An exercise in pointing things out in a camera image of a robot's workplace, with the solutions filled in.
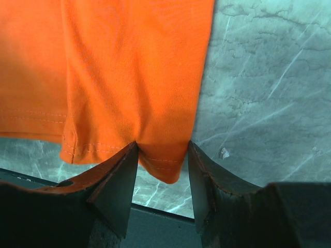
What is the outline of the orange t shirt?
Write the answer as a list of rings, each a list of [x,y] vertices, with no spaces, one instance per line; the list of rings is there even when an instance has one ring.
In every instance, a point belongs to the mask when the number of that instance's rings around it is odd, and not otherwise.
[[[136,142],[175,183],[191,139],[213,1],[1,1],[1,136],[96,164]]]

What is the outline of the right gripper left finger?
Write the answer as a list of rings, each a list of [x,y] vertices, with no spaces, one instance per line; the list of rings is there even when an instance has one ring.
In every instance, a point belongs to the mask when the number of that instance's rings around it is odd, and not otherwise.
[[[1,182],[1,247],[120,247],[138,167],[132,142],[93,168],[27,189]]]

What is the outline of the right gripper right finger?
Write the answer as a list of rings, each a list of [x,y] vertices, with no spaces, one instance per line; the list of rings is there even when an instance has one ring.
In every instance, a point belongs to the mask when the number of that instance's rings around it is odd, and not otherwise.
[[[195,227],[203,247],[330,247],[330,184],[259,187],[188,145]]]

